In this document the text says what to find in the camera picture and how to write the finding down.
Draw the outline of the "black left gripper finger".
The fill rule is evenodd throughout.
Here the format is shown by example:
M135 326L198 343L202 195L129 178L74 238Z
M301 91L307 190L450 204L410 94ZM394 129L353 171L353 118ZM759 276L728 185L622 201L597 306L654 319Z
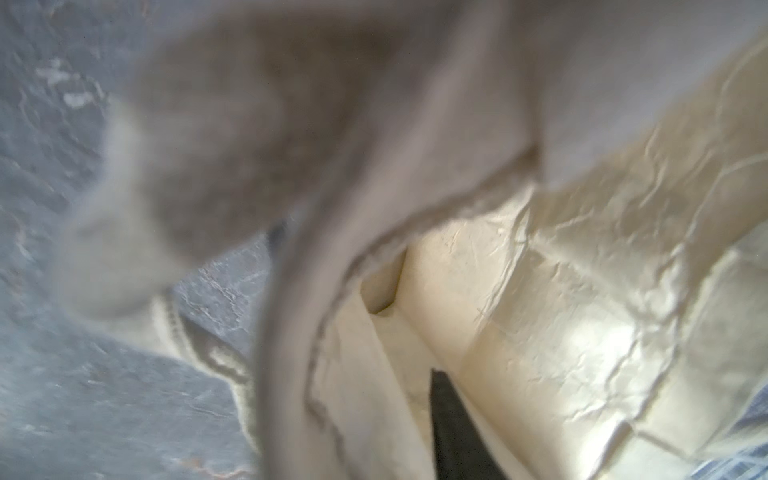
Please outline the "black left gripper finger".
M436 478L505 480L465 408L449 375L430 371L430 417Z

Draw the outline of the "beige canvas grocery bag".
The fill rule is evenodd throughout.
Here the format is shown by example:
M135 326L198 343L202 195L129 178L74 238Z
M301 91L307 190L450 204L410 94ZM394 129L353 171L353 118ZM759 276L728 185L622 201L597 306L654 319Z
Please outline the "beige canvas grocery bag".
M313 395L352 286L528 181L576 179L766 26L763 1L224 2L112 97L52 291L224 380L268 479L426 477L392 408Z

